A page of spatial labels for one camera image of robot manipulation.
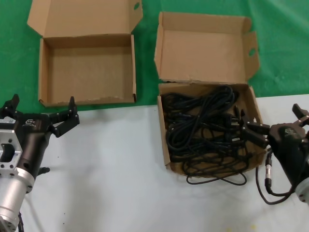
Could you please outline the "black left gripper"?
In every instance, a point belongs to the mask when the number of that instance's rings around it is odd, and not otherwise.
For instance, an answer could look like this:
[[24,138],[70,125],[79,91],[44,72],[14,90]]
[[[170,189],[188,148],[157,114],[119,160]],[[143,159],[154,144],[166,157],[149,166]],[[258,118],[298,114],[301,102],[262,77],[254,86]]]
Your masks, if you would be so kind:
[[[15,119],[19,104],[18,94],[6,101],[0,109],[0,118]],[[51,133],[61,137],[80,124],[77,105],[71,96],[68,109],[50,114],[18,114],[16,116],[15,133],[22,148],[17,167],[37,177],[45,150],[49,144]]]

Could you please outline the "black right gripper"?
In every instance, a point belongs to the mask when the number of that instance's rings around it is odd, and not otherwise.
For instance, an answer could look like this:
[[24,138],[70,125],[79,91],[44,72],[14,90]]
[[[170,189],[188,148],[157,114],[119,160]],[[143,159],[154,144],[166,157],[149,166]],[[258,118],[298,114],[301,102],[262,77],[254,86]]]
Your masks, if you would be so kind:
[[305,129],[309,124],[309,112],[301,109],[297,103],[292,107],[297,121],[270,126],[250,121],[245,111],[240,112],[242,136],[253,144],[266,148],[269,145],[282,166],[291,185],[296,187],[308,178],[309,143],[305,138]]

